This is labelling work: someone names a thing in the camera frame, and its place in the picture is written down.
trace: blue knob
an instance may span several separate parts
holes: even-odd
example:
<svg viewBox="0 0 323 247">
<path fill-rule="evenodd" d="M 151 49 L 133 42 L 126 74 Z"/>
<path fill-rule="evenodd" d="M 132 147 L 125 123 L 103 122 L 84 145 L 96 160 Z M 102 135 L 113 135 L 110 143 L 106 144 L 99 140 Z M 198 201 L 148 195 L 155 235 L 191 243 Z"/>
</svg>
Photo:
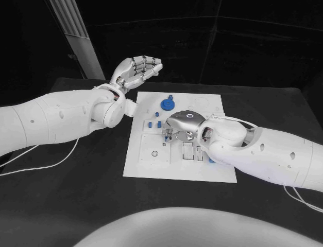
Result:
<svg viewBox="0 0 323 247">
<path fill-rule="evenodd" d="M 172 95 L 162 101 L 162 109 L 171 111 L 175 108 L 175 101 Z"/>
</svg>

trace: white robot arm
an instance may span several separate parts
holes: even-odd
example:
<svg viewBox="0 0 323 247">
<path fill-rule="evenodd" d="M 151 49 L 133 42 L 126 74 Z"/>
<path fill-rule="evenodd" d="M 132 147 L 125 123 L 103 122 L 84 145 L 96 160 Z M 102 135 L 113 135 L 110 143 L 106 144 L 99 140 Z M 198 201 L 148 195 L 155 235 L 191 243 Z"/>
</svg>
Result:
<svg viewBox="0 0 323 247">
<path fill-rule="evenodd" d="M 125 94 L 164 68 L 162 60 L 148 56 L 128 58 L 110 84 L 93 90 L 47 94 L 30 102 L 0 107 L 0 156 L 25 147 L 64 143 L 96 130 L 113 128 L 123 115 L 135 116 L 138 104 Z"/>
<path fill-rule="evenodd" d="M 165 123 L 167 141 L 197 141 L 217 163 L 272 183 L 323 192 L 323 146 L 283 131 L 249 129 L 240 121 L 181 111 Z"/>
</svg>

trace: black table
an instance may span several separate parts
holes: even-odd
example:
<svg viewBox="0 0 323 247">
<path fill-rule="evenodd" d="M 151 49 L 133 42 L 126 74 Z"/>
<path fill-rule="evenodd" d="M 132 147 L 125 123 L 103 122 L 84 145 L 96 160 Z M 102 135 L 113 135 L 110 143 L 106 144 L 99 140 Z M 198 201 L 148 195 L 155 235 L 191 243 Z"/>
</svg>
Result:
<svg viewBox="0 0 323 247">
<path fill-rule="evenodd" d="M 54 92 L 92 89 L 107 81 L 61 78 Z M 302 92 L 174 83 L 145 83 L 138 91 L 221 94 L 226 114 L 323 145 L 323 131 Z M 80 139 L 54 168 L 0 177 L 0 246 L 73 246 L 97 228 L 154 208 L 198 207 L 262 219 L 323 243 L 323 214 L 289 197 L 281 185 L 237 170 L 237 184 L 125 178 L 133 119 Z M 76 141 L 43 145 L 4 172 L 56 164 Z M 27 149 L 15 152 L 18 156 Z M 323 193 L 299 189 L 323 208 Z"/>
</svg>

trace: blue cap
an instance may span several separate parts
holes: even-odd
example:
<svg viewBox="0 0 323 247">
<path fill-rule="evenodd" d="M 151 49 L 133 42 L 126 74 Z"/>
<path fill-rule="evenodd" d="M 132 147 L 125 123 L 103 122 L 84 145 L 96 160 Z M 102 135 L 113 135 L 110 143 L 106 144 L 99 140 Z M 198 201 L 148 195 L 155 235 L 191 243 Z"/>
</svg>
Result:
<svg viewBox="0 0 323 247">
<path fill-rule="evenodd" d="M 162 101 L 162 109 L 171 111 L 175 108 L 174 97 L 170 95 L 170 98 Z"/>
</svg>

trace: white curved surface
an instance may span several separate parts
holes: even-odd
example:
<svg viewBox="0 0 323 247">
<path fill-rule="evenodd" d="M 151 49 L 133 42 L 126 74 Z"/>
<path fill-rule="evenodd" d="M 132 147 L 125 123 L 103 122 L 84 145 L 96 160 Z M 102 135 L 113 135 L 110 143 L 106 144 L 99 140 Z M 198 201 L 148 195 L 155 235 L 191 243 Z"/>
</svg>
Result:
<svg viewBox="0 0 323 247">
<path fill-rule="evenodd" d="M 172 207 L 144 211 L 103 226 L 76 247 L 322 246 L 296 232 L 247 216 Z"/>
</svg>

